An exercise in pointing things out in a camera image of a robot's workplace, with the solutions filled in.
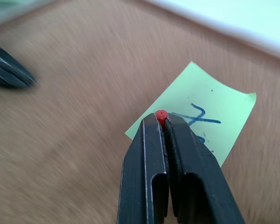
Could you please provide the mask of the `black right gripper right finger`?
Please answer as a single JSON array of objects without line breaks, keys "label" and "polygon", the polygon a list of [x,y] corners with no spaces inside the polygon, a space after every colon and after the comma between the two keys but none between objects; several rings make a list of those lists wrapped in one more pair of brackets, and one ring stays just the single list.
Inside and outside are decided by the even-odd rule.
[{"label": "black right gripper right finger", "polygon": [[170,191],[180,224],[245,223],[213,153],[178,116],[165,121]]}]

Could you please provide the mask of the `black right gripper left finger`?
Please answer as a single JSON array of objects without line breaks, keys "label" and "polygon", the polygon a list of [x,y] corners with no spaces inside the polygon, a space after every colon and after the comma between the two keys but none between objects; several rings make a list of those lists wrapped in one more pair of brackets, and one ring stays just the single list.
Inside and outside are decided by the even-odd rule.
[{"label": "black right gripper left finger", "polygon": [[118,224],[162,224],[168,212],[168,156],[162,127],[147,115],[124,157]]}]

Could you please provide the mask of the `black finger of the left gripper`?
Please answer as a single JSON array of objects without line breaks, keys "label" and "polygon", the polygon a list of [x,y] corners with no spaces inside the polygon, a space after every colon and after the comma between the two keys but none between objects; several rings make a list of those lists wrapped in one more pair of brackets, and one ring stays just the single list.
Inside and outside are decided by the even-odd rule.
[{"label": "black finger of the left gripper", "polygon": [[35,77],[16,59],[0,48],[0,87],[28,89],[35,83]]}]

